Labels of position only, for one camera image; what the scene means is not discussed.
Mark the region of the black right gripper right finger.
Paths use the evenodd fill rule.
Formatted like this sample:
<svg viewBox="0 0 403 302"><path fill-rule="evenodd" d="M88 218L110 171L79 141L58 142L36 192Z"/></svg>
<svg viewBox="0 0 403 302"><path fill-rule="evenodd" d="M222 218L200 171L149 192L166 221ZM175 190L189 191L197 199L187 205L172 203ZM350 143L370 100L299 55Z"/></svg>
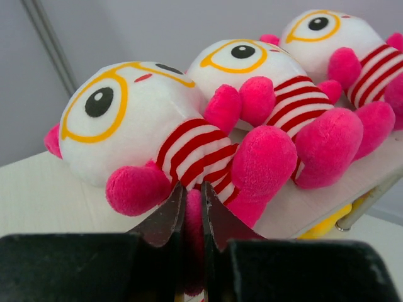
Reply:
<svg viewBox="0 0 403 302"><path fill-rule="evenodd" d="M266 240L257 234L226 206L224 206L209 182L201 185L202 224L206 252L223 252L230 240Z"/></svg>

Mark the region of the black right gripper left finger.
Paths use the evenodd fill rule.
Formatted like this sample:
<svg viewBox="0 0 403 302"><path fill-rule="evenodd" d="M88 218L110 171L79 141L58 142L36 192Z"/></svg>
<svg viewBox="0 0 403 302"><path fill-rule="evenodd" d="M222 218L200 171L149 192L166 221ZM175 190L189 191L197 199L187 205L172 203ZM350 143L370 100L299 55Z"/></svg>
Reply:
<svg viewBox="0 0 403 302"><path fill-rule="evenodd" d="M127 233L138 235L155 248L165 246L175 233L181 234L184 220L184 187L177 182L169 197Z"/></svg>

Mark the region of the white pink plush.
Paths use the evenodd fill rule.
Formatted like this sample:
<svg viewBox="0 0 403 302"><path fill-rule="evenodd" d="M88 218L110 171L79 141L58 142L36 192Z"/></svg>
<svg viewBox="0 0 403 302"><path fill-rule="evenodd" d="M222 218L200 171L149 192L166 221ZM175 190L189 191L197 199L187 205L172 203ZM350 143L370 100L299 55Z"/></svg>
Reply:
<svg viewBox="0 0 403 302"><path fill-rule="evenodd" d="M262 125L241 143L234 120L214 125L204 97L180 70L157 62L101 68L72 95L44 144L84 182L105 189L118 213L139 216L167 200L180 182L187 192L184 291L203 291L201 186L252 227L297 163L292 139Z"/></svg>
<svg viewBox="0 0 403 302"><path fill-rule="evenodd" d="M338 108L300 64L280 47L257 40L228 39L202 50L187 70L207 99L221 85L242 99L243 128L269 125L294 142L298 187L330 186L343 176L363 139L363 124Z"/></svg>
<svg viewBox="0 0 403 302"><path fill-rule="evenodd" d="M355 158L402 129L402 34L384 40L365 20L328 9L294 18L262 42L286 50L316 83L337 81L365 127Z"/></svg>

